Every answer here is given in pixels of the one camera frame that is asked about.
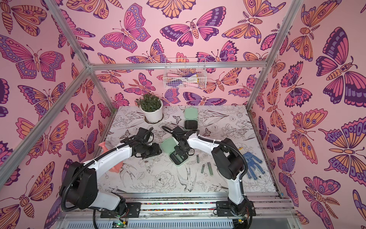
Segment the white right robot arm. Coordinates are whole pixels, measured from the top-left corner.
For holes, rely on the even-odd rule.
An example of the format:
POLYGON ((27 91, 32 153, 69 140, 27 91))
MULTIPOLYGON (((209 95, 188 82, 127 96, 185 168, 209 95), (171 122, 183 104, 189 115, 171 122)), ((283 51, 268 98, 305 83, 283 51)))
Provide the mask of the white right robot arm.
POLYGON ((243 177, 248 172, 248 163, 236 145, 229 138, 214 140, 203 137, 198 130, 185 131, 180 127, 162 130, 172 135, 168 143, 162 143, 164 151, 171 151, 170 160, 177 166, 183 164, 195 150, 211 155, 221 176, 228 185, 229 209, 235 216, 255 215, 254 205, 244 192, 243 177))

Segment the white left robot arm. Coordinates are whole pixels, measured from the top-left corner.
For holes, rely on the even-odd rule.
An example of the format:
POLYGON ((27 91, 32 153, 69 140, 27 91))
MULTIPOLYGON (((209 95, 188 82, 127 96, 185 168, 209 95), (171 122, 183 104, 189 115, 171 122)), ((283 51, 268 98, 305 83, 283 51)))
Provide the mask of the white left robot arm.
POLYGON ((84 163, 73 162, 66 170, 60 188, 61 209, 64 212, 76 209, 109 210, 118 216, 127 211, 124 197, 98 189, 98 180, 117 164, 130 157, 148 158, 162 153, 159 144, 151 143, 153 128, 139 128, 131 138, 84 163))

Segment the green case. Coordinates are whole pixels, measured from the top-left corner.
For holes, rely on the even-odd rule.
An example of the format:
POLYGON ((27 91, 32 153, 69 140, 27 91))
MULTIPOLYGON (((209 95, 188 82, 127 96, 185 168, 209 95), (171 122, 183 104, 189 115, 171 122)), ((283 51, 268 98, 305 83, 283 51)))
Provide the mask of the green case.
POLYGON ((162 142, 162 144, 160 145, 160 148, 164 153, 166 153, 168 155, 169 159, 176 166, 180 166, 188 159, 188 154, 185 153, 184 151, 181 151, 181 149, 178 147, 177 141, 173 137, 170 137, 170 138, 167 138, 166 140, 164 140, 162 142), (179 165, 176 164, 176 160, 175 160, 176 155, 179 155, 182 159, 182 163, 179 165))
POLYGON ((186 108, 184 115, 184 128, 186 130, 196 130, 198 128, 198 109, 194 107, 186 108))

